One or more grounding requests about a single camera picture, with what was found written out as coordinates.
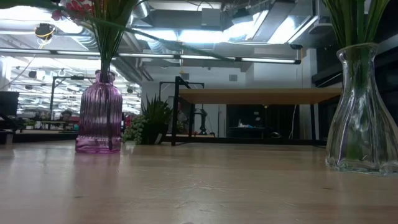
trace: metal frame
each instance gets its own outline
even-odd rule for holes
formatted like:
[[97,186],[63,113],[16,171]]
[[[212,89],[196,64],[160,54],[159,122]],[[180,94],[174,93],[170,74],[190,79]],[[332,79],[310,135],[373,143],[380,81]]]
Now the metal frame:
[[178,116],[178,98],[180,94],[180,85],[190,88],[189,84],[200,84],[205,87],[204,83],[189,83],[184,81],[181,77],[175,77],[175,82],[161,82],[159,85],[159,97],[161,86],[163,83],[175,84],[174,86],[174,101],[173,101],[173,120],[172,120],[172,136],[165,138],[165,141],[171,141],[172,146],[176,142],[208,142],[208,143],[233,143],[233,144],[292,144],[292,145],[313,145],[326,146],[326,141],[317,140],[317,133],[315,129],[315,108],[310,105],[311,114],[311,131],[312,139],[243,139],[243,138],[192,138],[192,124],[194,119],[195,104],[191,104],[189,116],[189,132],[188,137],[177,137],[177,116]]
[[[175,84],[174,86],[174,99],[173,99],[173,120],[172,120],[172,146],[175,146],[176,140],[177,140],[177,117],[178,117],[178,98],[180,95],[180,85],[184,85],[185,87],[191,89],[189,84],[193,85],[201,85],[203,88],[205,88],[204,83],[190,83],[184,81],[181,77],[176,76],[175,77],[175,82],[160,82],[159,83],[159,97],[162,91],[162,84],[163,83],[170,83],[170,84]],[[189,112],[189,130],[188,130],[188,138],[189,140],[192,140],[192,129],[193,129],[193,120],[195,119],[195,104],[191,104],[190,112]]]
[[[60,76],[52,77],[51,99],[50,99],[50,114],[51,114],[51,116],[52,116],[52,107],[53,107],[53,103],[54,103],[54,91],[55,91],[55,88],[58,87],[58,85],[62,83],[62,82],[60,82],[60,83],[58,83],[58,84],[55,84],[55,81],[56,81],[58,78],[63,79],[62,81],[64,81],[64,80],[67,79],[67,78],[72,79],[72,77],[60,77]],[[84,80],[84,79],[96,79],[96,78],[95,78],[95,77],[79,77],[79,79],[80,79],[80,80]]]

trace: person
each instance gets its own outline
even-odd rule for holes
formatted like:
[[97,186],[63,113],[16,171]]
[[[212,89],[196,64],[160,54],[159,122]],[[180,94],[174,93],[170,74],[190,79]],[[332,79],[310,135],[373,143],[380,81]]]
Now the person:
[[61,120],[62,121],[69,121],[70,117],[72,116],[72,111],[65,110],[61,113]]

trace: wooden tabletop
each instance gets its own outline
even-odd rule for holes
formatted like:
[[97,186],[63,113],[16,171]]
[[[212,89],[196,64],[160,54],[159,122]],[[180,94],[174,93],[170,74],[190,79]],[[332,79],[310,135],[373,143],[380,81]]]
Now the wooden tabletop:
[[397,186],[327,170],[325,150],[307,146],[0,146],[2,224],[398,223]]
[[341,94],[341,88],[186,89],[180,96],[194,104],[311,105]]

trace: wooden shelf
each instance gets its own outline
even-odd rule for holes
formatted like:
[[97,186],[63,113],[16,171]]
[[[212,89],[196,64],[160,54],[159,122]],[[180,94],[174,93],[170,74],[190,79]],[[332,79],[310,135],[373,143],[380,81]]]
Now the wooden shelf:
[[341,88],[180,90],[189,103],[228,105],[311,105],[340,94]]

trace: vase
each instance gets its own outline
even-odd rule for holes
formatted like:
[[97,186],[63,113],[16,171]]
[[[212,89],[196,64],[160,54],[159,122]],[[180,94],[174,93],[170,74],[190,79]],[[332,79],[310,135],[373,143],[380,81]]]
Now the vase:
[[109,72],[106,77],[97,70],[95,83],[83,92],[76,152],[109,154],[120,151],[123,99],[113,81],[114,73]]
[[377,89],[376,52],[376,44],[337,52],[343,64],[343,92],[326,145],[326,164],[337,170],[380,175],[398,171],[398,128]]

